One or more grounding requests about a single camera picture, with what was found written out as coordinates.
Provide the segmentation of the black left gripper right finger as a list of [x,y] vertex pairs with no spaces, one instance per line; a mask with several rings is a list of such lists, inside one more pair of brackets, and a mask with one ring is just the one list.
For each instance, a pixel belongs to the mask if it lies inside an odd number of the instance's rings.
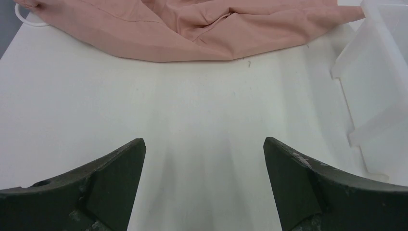
[[339,170],[281,141],[264,142],[284,231],[405,231],[408,189]]

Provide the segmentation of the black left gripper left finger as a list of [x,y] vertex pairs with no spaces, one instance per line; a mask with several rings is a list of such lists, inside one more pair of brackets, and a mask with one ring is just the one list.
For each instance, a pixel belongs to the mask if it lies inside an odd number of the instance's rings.
[[1,230],[125,231],[145,155],[144,140],[134,139],[59,176],[1,190]]

